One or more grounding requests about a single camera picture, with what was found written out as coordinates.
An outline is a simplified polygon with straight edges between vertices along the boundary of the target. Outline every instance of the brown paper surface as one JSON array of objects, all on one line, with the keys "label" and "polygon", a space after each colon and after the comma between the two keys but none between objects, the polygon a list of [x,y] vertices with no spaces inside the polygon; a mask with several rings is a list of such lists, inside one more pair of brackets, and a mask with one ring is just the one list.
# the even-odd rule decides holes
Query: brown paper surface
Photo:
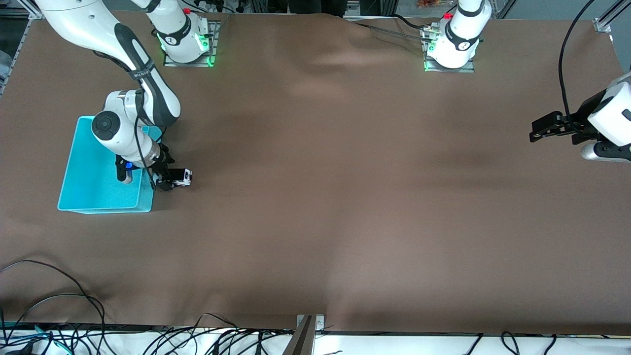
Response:
[{"label": "brown paper surface", "polygon": [[[144,14],[119,13],[160,63]],[[490,21],[475,74],[426,73],[420,46],[326,15],[225,19],[214,68],[162,68],[182,115],[165,142],[190,188],[148,214],[57,211],[76,119],[118,67],[36,21],[0,100],[0,261],[75,275],[110,323],[628,334],[631,178],[569,137],[528,142],[562,109],[567,21]],[[394,20],[373,25],[415,34]],[[580,22],[571,107],[621,74]],[[0,275],[9,319],[59,291],[51,270]],[[81,299],[31,322],[98,322]],[[207,325],[219,325],[207,320]]]}]

